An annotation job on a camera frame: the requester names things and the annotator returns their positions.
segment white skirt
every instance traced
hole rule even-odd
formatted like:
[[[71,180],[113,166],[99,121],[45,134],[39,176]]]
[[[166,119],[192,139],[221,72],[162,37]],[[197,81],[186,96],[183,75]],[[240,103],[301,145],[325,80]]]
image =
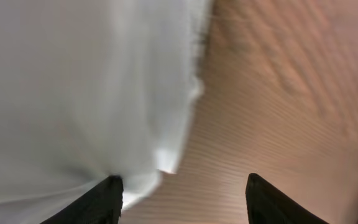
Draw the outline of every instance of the white skirt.
[[[175,172],[200,93],[191,2],[0,0],[0,223],[111,174],[127,208]]]

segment wooden floor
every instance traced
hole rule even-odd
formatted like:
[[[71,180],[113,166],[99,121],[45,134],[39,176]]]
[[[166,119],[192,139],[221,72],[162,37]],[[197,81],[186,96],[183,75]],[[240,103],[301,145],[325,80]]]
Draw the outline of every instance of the wooden floor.
[[[358,0],[217,0],[177,175],[121,223],[247,223],[257,172],[329,223],[358,220]]]

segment floor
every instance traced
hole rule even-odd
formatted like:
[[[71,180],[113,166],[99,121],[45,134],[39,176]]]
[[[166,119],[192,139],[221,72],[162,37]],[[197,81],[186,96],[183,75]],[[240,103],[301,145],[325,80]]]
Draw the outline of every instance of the floor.
[[[121,223],[247,223],[250,172],[357,223],[358,0],[216,0],[211,21],[178,174]]]

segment white fabric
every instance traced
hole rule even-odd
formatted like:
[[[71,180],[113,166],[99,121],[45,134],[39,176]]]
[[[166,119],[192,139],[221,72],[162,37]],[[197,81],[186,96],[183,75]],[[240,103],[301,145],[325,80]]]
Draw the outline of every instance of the white fabric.
[[[0,223],[39,223],[109,174],[128,207],[175,171],[200,92],[188,7],[0,0]]]

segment light wood grain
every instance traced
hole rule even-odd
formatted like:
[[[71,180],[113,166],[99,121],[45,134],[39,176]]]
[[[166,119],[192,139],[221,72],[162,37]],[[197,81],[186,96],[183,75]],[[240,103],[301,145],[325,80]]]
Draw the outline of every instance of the light wood grain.
[[[356,223],[358,0],[217,0],[208,46],[178,174],[121,223],[247,223],[250,172]]]

